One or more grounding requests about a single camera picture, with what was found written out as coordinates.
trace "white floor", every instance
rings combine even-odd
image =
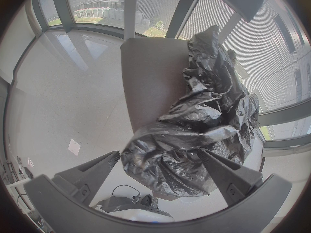
[[[122,86],[122,43],[115,37],[72,30],[68,34],[48,31],[33,44],[17,72],[6,119],[9,155],[16,170],[19,156],[34,176],[44,173],[52,178],[110,151],[123,150],[133,132]],[[81,145],[77,156],[68,150],[71,139]],[[261,151],[262,143],[256,139],[245,165],[258,170]],[[151,193],[129,177],[119,161],[91,205],[111,196],[120,184],[131,185],[142,195]],[[120,187],[115,195],[136,194]],[[159,199],[160,210],[176,221],[225,207],[218,190],[209,197]]]

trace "black plastic bag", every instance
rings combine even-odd
[[[154,192],[194,197],[216,189],[200,161],[208,149],[243,163],[252,149],[259,101],[235,75],[235,52],[218,43],[218,26],[188,42],[186,95],[157,122],[136,131],[121,160],[125,172]]]

